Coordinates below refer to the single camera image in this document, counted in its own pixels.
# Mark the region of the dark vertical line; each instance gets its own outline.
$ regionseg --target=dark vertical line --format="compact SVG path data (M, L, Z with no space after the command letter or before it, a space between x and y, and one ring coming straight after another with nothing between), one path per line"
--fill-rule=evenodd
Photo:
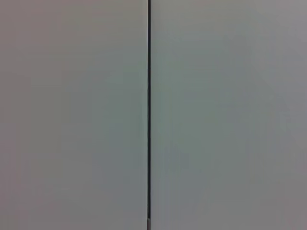
M147 0L147 218L151 218L151 0Z

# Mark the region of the white surface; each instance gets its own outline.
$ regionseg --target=white surface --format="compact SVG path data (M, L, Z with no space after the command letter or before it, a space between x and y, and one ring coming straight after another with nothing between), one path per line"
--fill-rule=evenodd
M306 1L153 1L152 230L307 226Z
M146 3L0 3L0 229L146 228Z

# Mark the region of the door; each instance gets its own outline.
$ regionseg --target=door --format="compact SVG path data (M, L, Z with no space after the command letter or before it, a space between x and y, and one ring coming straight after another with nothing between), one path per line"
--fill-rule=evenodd
M1 1L1 230L146 228L146 8Z
M153 1L152 230L306 228L306 7Z

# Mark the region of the gray wall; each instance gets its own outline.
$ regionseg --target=gray wall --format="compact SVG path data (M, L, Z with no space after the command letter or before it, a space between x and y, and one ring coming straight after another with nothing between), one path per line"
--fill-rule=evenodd
M146 2L0 2L0 229L146 228Z
M153 1L152 230L306 229L306 9Z

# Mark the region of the vertical gap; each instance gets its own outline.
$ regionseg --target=vertical gap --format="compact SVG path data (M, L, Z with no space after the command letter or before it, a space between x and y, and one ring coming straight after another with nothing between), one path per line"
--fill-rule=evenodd
M147 218L151 218L151 0L147 0Z

